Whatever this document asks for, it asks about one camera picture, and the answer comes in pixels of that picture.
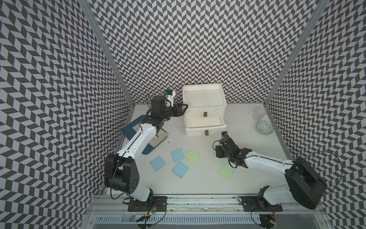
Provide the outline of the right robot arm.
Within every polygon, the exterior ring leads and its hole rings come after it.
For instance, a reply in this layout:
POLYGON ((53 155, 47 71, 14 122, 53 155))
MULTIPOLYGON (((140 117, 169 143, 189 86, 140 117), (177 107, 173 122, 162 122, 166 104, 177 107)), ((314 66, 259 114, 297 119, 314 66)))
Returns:
POLYGON ((326 192, 325 179, 302 157, 282 160, 262 155, 248 148, 239 148, 227 135, 213 143, 213 150, 217 158, 226 158, 233 169, 257 169, 286 181, 283 185, 266 185, 256 196, 240 198, 245 211, 280 211, 281 204, 288 203, 314 210, 326 192))

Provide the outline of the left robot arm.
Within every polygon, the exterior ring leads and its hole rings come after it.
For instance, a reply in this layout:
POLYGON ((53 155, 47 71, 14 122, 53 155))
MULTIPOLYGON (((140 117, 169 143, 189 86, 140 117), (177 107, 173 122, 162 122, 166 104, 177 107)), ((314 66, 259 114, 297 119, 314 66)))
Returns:
POLYGON ((150 202, 153 191, 140 183, 136 164, 144 149, 172 117, 180 117, 188 109, 187 104, 174 104, 165 95, 154 96, 151 108, 146 112, 138 131, 116 154, 109 154, 104 160, 104 185, 110 190, 122 191, 140 202, 150 202))

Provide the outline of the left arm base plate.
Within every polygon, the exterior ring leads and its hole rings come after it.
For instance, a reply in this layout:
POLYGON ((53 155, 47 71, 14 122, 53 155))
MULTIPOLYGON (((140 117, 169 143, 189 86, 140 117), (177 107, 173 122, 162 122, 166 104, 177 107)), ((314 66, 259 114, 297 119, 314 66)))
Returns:
POLYGON ((128 212, 148 212, 153 208, 156 208, 156 212, 165 212, 167 199, 167 196, 153 196, 146 202, 132 199, 128 204, 128 212))

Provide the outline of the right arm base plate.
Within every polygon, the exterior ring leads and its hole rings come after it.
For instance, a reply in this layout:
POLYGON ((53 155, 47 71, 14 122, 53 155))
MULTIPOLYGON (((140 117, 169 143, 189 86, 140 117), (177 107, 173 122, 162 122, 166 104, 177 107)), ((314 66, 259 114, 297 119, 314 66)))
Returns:
POLYGON ((245 212, 283 212, 281 205, 271 205, 264 198, 257 198, 255 196, 241 196, 238 201, 244 208, 245 212))

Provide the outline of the white drawer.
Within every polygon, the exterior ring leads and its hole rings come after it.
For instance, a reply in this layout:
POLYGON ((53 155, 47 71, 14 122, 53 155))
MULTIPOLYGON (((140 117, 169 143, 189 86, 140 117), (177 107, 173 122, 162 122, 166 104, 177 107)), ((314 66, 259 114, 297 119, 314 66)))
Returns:
POLYGON ((225 130, 223 117, 204 117, 185 119, 185 133, 187 136, 208 136, 225 130))

